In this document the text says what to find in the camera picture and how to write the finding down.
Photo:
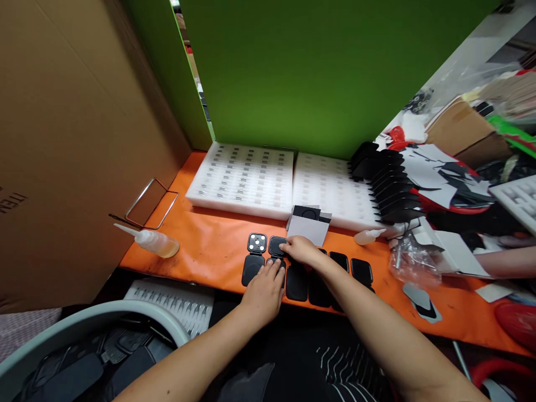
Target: green wall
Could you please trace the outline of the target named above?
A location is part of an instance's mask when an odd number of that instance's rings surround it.
[[[344,159],[497,4],[181,0],[218,141]]]
[[[169,0],[123,0],[123,4],[191,146],[209,149],[210,130]]]

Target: black plastic parts pile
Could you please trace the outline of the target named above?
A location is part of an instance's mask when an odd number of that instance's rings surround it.
[[[403,223],[424,216],[424,212],[416,209],[421,203],[418,196],[411,193],[414,184],[404,173],[402,155],[397,151],[377,149],[376,143],[362,143],[348,164],[355,181],[369,181],[370,195],[378,205],[378,222]]]

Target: clear plastic bag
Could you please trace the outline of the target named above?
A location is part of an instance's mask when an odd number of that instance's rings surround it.
[[[441,273],[430,251],[415,240],[411,231],[407,231],[391,249],[389,270],[395,278],[416,288],[441,284]]]
[[[441,109],[456,96],[482,87],[502,73],[520,69],[521,65],[517,61],[506,64],[484,63],[470,66],[460,62],[454,63],[444,76],[431,85],[432,97],[422,108],[421,113],[434,114],[434,110]]]

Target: cardboard box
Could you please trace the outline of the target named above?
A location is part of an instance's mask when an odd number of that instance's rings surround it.
[[[428,123],[426,133],[427,143],[435,144],[473,169],[512,154],[493,126],[459,98]]]
[[[153,177],[169,185],[190,154],[113,4],[9,1],[0,14],[0,313],[90,303],[133,241],[108,214]]]

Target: workbench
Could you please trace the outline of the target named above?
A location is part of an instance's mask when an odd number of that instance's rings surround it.
[[[263,233],[286,237],[286,222],[274,219],[223,212],[215,209],[192,207],[185,194],[203,161],[205,152],[194,151],[178,172],[170,190],[179,192],[159,231],[180,242],[179,252],[168,259],[141,249],[133,243],[120,263],[120,267],[146,275],[165,277],[187,283],[243,294],[244,259],[248,255],[247,240],[250,233]],[[167,211],[175,194],[166,194],[147,221],[156,226]],[[420,331],[436,336],[456,339],[484,347],[494,348],[525,356],[532,354],[514,342],[495,319],[495,307],[499,300],[487,303],[475,290],[487,282],[472,277],[443,277],[443,283],[427,289],[430,299],[440,312],[442,320],[429,323],[413,308],[403,293],[403,284],[389,272],[390,251],[384,240],[359,246],[353,240],[355,233],[330,227],[323,248],[340,252],[348,257],[368,261],[372,267],[376,294],[398,311]],[[267,252],[263,257],[269,258]],[[337,313],[332,308],[322,308],[283,296],[283,303],[304,308]]]

